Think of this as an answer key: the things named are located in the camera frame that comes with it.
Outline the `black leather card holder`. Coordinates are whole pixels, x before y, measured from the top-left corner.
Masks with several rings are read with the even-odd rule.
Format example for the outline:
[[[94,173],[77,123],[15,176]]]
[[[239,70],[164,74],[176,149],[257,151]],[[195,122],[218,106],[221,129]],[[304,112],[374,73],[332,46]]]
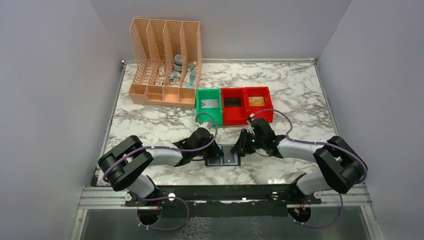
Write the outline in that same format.
[[[233,145],[220,144],[219,149],[223,152],[223,156],[218,156],[215,159],[206,159],[205,165],[209,167],[232,167],[241,165],[241,156],[239,153],[231,153]]]

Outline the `green plastic bin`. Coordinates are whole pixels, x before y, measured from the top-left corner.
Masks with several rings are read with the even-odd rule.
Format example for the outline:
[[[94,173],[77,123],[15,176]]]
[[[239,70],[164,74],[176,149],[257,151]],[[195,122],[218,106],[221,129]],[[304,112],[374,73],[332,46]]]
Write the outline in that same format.
[[[218,99],[219,107],[217,108],[201,108],[201,100],[202,99]],[[196,114],[200,116],[197,120],[201,123],[205,121],[211,121],[210,116],[215,119],[217,126],[223,125],[223,105],[222,105],[222,96],[220,88],[206,88],[206,89],[198,89],[196,91],[195,96],[195,104],[196,104]]]

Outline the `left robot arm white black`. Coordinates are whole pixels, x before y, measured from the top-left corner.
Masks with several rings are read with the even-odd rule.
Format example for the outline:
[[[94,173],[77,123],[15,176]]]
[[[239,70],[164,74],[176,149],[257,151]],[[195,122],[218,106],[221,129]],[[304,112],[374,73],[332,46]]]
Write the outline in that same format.
[[[97,164],[103,180],[116,192],[128,190],[144,205],[152,205],[159,196],[154,181],[143,171],[149,166],[181,167],[193,161],[219,160],[224,156],[206,127],[198,127],[189,137],[170,145],[148,145],[131,135],[103,154]]]

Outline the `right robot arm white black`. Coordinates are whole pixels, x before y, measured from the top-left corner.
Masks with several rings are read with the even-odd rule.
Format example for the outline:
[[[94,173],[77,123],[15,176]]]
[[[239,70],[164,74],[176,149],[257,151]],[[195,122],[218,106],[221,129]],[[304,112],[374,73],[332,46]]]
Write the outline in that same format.
[[[340,136],[324,142],[294,139],[288,134],[275,134],[262,117],[249,120],[249,128],[241,130],[230,152],[244,157],[257,150],[265,151],[269,157],[300,159],[318,165],[318,171],[303,173],[289,184],[287,195],[296,204],[319,191],[345,194],[364,181],[368,173],[367,165]]]

